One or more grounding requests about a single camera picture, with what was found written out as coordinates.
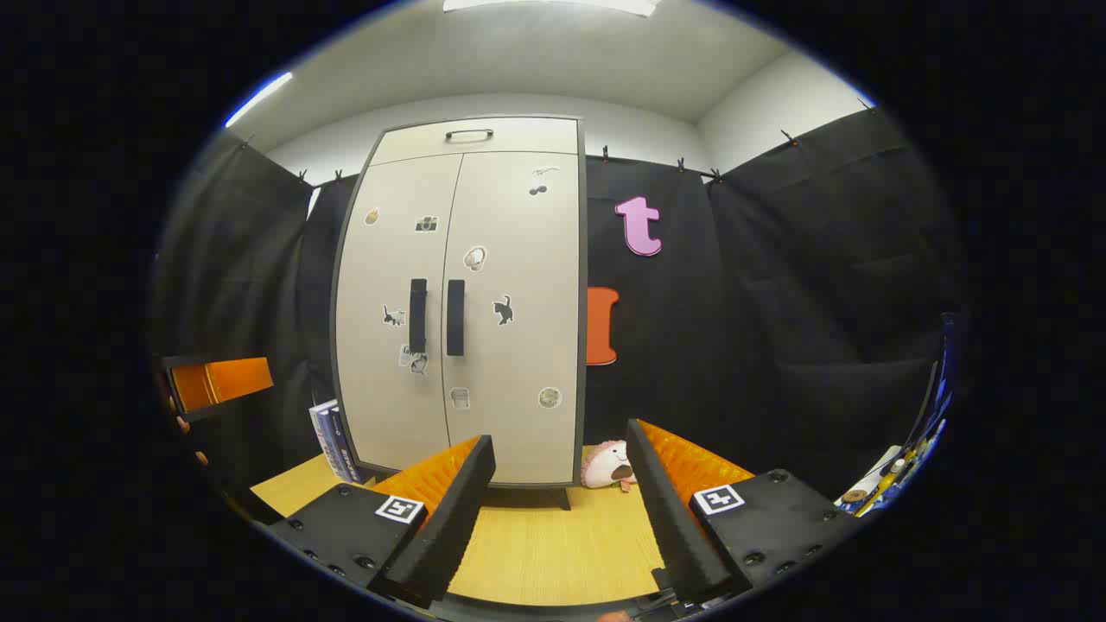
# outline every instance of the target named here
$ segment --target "plush mushroom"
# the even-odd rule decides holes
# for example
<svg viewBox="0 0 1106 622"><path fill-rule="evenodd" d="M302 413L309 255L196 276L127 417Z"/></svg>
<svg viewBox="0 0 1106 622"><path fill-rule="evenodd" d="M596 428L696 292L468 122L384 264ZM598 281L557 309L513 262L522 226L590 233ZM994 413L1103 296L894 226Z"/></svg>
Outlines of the plush mushroom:
<svg viewBox="0 0 1106 622"><path fill-rule="evenodd" d="M637 484L625 440L607 440L592 447L580 469L585 488L604 488L618 483L624 493L629 493L629 485Z"/></svg>

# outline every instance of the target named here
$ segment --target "white wall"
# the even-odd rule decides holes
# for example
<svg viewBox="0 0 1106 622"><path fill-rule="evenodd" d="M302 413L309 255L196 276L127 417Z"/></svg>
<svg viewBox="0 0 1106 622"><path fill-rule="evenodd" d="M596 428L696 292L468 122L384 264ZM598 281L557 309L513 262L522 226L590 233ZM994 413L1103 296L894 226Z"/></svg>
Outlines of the white wall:
<svg viewBox="0 0 1106 622"><path fill-rule="evenodd" d="M828 70L789 52L745 77L699 122L709 157L726 173L872 102Z"/></svg>
<svg viewBox="0 0 1106 622"><path fill-rule="evenodd" d="M267 156L284 168L322 184L342 175L357 175L382 131L396 125L478 114L565 114L584 117L584 151L611 157L641 159L707 170L711 166L699 131L690 123L656 113L593 100L551 95L494 93L409 102L378 108L325 125L270 151Z"/></svg>

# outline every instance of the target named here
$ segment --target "cabinet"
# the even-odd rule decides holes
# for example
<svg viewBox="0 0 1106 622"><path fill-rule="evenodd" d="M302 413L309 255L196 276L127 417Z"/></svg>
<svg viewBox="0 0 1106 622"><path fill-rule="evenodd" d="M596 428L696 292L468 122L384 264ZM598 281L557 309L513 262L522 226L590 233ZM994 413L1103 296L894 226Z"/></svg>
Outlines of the cabinet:
<svg viewBox="0 0 1106 622"><path fill-rule="evenodd" d="M332 301L335 388L358 464L401 470L489 434L493 486L578 483L582 135L578 118L495 116L378 139Z"/></svg>

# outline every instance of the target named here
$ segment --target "drawer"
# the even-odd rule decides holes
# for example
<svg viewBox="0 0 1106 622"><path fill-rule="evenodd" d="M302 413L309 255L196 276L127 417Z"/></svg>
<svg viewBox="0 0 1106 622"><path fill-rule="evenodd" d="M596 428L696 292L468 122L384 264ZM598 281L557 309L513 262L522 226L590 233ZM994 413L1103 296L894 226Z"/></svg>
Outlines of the drawer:
<svg viewBox="0 0 1106 622"><path fill-rule="evenodd" d="M489 135L482 129L491 129ZM447 138L446 134L458 132ZM576 121L536 116L469 118L416 125L384 135L369 166L444 154L546 152L576 154Z"/></svg>

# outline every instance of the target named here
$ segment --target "black handle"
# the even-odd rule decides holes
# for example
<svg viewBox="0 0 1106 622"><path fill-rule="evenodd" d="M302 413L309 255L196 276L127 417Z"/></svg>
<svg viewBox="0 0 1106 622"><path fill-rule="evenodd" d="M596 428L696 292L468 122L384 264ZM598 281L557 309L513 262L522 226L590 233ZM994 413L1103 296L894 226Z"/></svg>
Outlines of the black handle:
<svg viewBox="0 0 1106 622"><path fill-rule="evenodd" d="M407 346L411 352L426 353L426 279L411 279L411 321Z"/></svg>
<svg viewBox="0 0 1106 622"><path fill-rule="evenodd" d="M491 129L455 129L452 132L446 132L446 139L448 141L453 137L453 134L461 134L462 132L487 132L489 138L492 134L494 134Z"/></svg>
<svg viewBox="0 0 1106 622"><path fill-rule="evenodd" d="M446 299L446 354L465 355L465 281L449 281Z"/></svg>

